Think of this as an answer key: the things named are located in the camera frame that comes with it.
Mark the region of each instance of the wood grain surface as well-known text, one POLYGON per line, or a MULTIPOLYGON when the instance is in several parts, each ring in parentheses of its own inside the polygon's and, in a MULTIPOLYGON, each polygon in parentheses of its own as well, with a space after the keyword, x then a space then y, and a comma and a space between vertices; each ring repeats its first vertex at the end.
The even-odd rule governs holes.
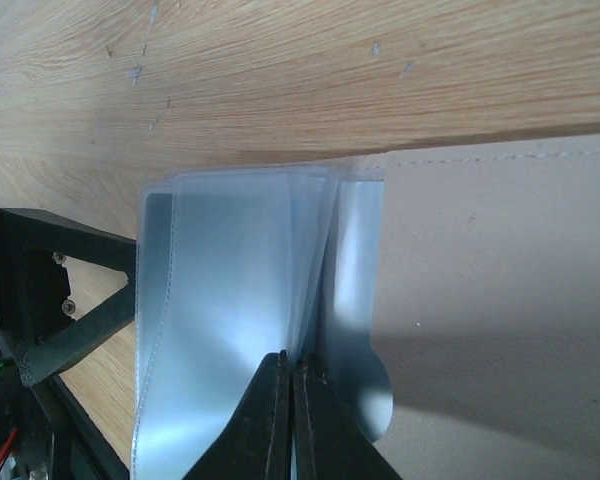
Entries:
MULTIPOLYGON (((0 206, 135 237, 170 168, 600 132, 600 0, 153 5, 0 0, 0 206)), ((133 327, 64 379, 128 463, 133 327)))

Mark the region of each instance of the beige leather cover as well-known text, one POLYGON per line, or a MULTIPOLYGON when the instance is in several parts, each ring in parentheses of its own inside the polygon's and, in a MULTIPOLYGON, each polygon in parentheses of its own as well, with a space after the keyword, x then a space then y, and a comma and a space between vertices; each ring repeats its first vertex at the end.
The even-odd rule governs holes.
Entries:
POLYGON ((600 135, 392 152, 372 347, 405 479, 600 479, 600 135))

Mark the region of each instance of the black bracket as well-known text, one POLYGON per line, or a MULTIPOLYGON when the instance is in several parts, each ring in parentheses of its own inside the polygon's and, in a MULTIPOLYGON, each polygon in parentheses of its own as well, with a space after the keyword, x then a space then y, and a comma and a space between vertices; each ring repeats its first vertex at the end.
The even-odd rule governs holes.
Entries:
POLYGON ((44 210, 0 209, 0 336, 24 386, 72 367, 133 320, 135 258, 131 239, 44 210), (74 321, 64 256, 124 272, 128 283, 74 321))

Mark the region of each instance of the scratch on table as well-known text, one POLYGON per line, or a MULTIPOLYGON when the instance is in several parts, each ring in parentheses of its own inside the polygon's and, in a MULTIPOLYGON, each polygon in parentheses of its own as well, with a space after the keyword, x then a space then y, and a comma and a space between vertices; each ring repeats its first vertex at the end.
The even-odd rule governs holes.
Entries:
POLYGON ((167 98, 167 104, 165 105, 165 107, 162 110, 160 110, 160 113, 158 113, 156 118, 153 119, 153 122, 151 122, 149 124, 149 130, 153 130, 154 128, 156 128, 156 125, 158 124, 160 119, 164 116, 164 114, 167 112, 167 110, 169 109, 170 106, 171 106, 171 95, 169 95, 169 98, 167 98))
POLYGON ((142 65, 138 64, 134 68, 130 68, 129 70, 124 72, 124 74, 129 78, 133 78, 133 85, 135 85, 143 68, 144 67, 142 65))
POLYGON ((413 68, 413 62, 410 60, 409 62, 407 62, 407 66, 404 67, 404 70, 402 70, 402 73, 400 74, 400 78, 404 78, 407 75, 409 75, 409 72, 411 71, 412 68, 413 68))
POLYGON ((149 16, 149 28, 147 28, 147 33, 144 36, 144 46, 142 47, 142 56, 144 57, 145 52, 147 51, 147 43, 149 42, 149 34, 151 33, 151 29, 153 28, 153 24, 158 18, 158 2, 153 4, 151 7, 151 15, 149 16))

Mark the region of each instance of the red wire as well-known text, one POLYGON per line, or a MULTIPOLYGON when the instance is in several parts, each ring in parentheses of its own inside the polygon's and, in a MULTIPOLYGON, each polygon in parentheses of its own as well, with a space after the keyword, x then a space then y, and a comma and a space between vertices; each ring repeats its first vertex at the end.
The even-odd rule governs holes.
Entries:
POLYGON ((17 434, 18 434, 17 428, 14 428, 13 430, 11 430, 11 433, 9 434, 9 438, 7 438, 7 443, 5 443, 4 446, 2 447, 2 450, 0 450, 0 470, 2 470, 2 467, 4 467, 4 463, 7 461, 7 458, 9 457, 9 454, 11 453, 11 450, 13 449, 13 442, 15 441, 17 434))

